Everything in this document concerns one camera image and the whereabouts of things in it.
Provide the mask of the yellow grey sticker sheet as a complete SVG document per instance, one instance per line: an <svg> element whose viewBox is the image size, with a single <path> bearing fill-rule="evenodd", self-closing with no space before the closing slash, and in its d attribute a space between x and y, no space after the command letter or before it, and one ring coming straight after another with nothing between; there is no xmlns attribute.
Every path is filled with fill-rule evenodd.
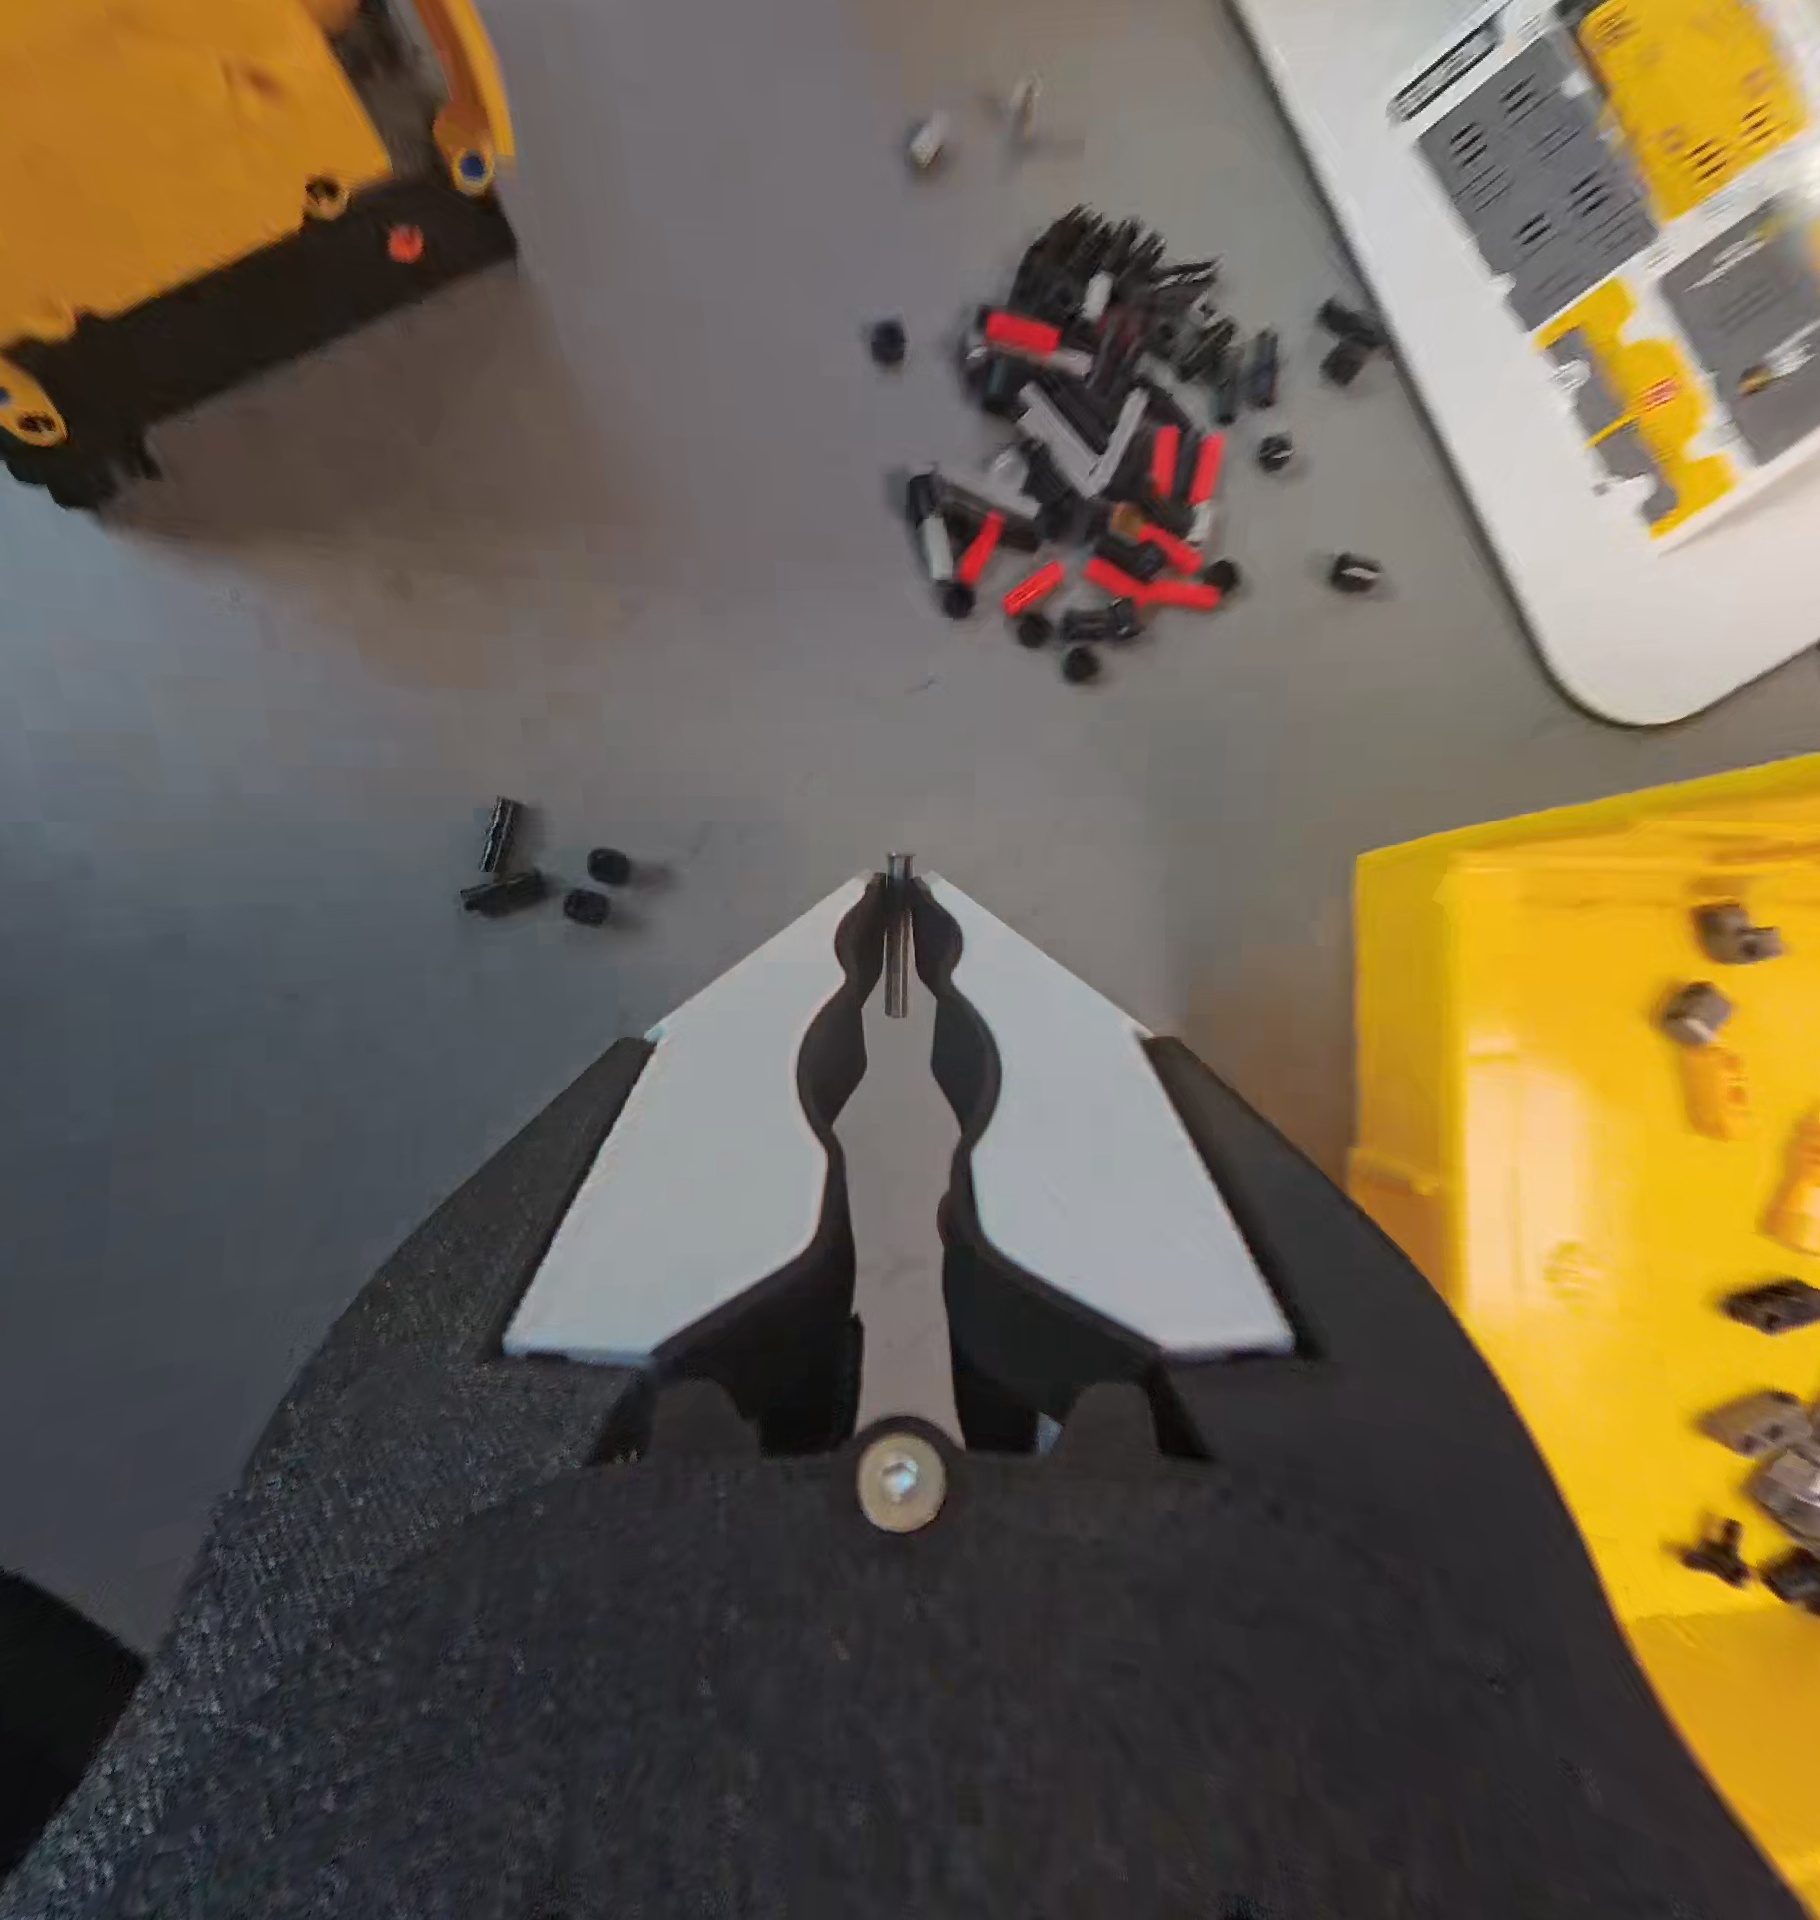
<svg viewBox="0 0 1820 1920"><path fill-rule="evenodd" d="M1820 0L1493 0L1383 124L1644 542L1810 459Z"/></svg>

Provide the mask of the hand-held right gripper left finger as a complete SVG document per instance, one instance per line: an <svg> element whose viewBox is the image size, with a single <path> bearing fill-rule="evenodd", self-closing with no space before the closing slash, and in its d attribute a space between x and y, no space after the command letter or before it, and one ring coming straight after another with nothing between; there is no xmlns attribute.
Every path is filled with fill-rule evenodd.
<svg viewBox="0 0 1820 1920"><path fill-rule="evenodd" d="M888 880L827 888L641 1035L510 1357L811 1361L854 1314L841 1118L868 1075Z"/></svg>

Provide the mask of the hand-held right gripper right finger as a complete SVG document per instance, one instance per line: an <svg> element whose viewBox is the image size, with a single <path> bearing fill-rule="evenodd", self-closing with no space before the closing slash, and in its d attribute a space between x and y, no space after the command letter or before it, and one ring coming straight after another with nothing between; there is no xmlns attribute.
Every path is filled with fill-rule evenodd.
<svg viewBox="0 0 1820 1920"><path fill-rule="evenodd" d="M944 1094L991 1256L1179 1361L1290 1357L1296 1333L1154 1075L1154 1026L954 880L930 880L930 963L960 1020Z"/></svg>

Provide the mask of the yellow and black lego model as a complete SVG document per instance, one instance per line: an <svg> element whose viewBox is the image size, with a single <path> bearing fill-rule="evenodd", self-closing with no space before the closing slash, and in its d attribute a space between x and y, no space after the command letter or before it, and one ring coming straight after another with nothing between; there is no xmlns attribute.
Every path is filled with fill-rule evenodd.
<svg viewBox="0 0 1820 1920"><path fill-rule="evenodd" d="M69 520L154 430L512 262L473 0L0 0L0 470Z"/></svg>

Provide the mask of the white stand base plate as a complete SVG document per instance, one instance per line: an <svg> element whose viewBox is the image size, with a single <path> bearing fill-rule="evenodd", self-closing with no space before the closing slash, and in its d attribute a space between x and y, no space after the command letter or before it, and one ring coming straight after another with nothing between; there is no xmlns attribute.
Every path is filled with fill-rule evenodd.
<svg viewBox="0 0 1820 1920"><path fill-rule="evenodd" d="M1240 0L1547 674L1596 722L1673 725L1820 651L1820 447L1686 542L1644 542L1644 520L1596 491L1519 321L1383 124L1383 94L1476 17L1481 0Z"/></svg>

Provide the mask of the yellow bin with many pieces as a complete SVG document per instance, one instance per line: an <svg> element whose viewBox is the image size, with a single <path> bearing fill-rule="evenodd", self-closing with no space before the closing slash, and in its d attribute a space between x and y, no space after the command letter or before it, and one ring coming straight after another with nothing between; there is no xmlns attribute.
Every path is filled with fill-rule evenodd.
<svg viewBox="0 0 1820 1920"><path fill-rule="evenodd" d="M1820 1623L1725 1407L1820 1407L1820 761L1354 860L1354 1203L1542 1440L1600 1601L1820 1920Z"/></svg>

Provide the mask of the pile of black red pins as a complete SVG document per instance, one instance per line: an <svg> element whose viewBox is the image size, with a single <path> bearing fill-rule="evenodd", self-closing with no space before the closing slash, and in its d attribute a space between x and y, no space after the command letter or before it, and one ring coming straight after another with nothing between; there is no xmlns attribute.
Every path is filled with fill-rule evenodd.
<svg viewBox="0 0 1820 1920"><path fill-rule="evenodd" d="M1283 373L1290 343L1224 307L1212 262L1075 204L954 330L991 447L891 475L930 604L991 617L1063 687L1098 687L1159 617L1236 617L1236 459L1290 434Z"/></svg>

